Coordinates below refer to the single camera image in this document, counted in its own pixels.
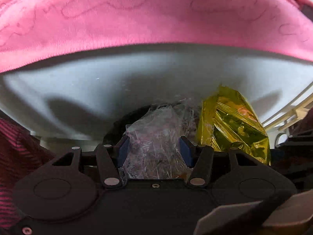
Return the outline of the pink towel table cloth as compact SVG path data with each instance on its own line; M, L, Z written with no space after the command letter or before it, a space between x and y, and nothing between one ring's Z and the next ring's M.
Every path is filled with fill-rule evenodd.
M312 60L310 0L1 0L1 71L146 43L204 43Z

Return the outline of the yellow snack wrapper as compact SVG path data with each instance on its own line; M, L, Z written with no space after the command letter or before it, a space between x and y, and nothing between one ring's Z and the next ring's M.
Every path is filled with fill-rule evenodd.
M268 165L268 135L246 98L237 90L220 85L202 101L196 142L217 152L235 149Z

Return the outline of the clear plastic wrap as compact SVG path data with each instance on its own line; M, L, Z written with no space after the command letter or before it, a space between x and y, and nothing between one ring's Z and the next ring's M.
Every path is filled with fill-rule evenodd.
M180 154L179 139L185 136L195 141L199 114L199 105L191 99L150 107L126 127L130 143L121 173L129 179L187 180L192 169Z

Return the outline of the magenta striped sleeve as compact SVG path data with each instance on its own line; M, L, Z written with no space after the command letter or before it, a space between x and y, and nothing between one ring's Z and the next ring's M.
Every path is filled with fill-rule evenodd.
M55 154L40 146L25 129L1 119L1 228L9 229L20 216L12 200L17 181L35 171Z

